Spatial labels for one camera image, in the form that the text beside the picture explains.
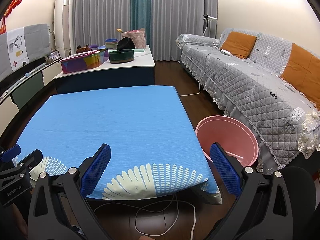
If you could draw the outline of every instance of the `blue tablecloth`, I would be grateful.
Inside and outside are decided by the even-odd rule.
[[[94,192],[98,199],[143,199],[197,187],[219,192],[174,87],[141,86],[54,95],[32,117],[17,144],[20,161],[35,149],[36,180],[78,167],[106,143],[111,160]]]

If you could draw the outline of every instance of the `teal towel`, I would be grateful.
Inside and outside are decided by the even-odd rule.
[[[133,52],[144,52],[144,49],[133,49]]]

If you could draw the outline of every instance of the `gray cloth cover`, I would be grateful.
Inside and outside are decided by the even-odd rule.
[[[182,62],[209,92],[225,115],[251,128],[259,143],[258,170],[265,174],[283,168],[299,154],[298,141],[308,113],[317,111],[314,105],[279,75],[286,66],[292,42],[268,34],[247,30],[226,29],[220,39],[223,44],[231,31],[257,36],[248,59],[227,56],[213,47],[199,44],[184,35]]]
[[[24,38],[29,62],[45,57],[51,53],[49,30],[47,24],[24,27]],[[0,81],[13,71],[9,59],[7,33],[0,35]]]

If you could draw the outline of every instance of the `gray curtain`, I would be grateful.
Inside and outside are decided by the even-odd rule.
[[[204,14],[207,14],[207,15],[210,15],[212,17],[217,18],[217,16],[218,16],[218,0],[204,0]],[[210,27],[211,27],[211,29],[206,31],[205,36],[216,38],[217,20],[212,21],[210,24]]]
[[[182,33],[202,35],[203,15],[217,15],[217,0],[152,0],[151,45],[155,60],[178,60],[175,40]],[[215,36],[212,24],[211,36]]]
[[[104,45],[130,27],[130,0],[73,0],[75,45]]]

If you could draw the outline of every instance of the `picture frame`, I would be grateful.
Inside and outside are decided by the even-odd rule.
[[[52,59],[52,61],[61,59],[60,53],[57,49],[51,52],[50,55],[48,55],[47,57],[48,59]]]

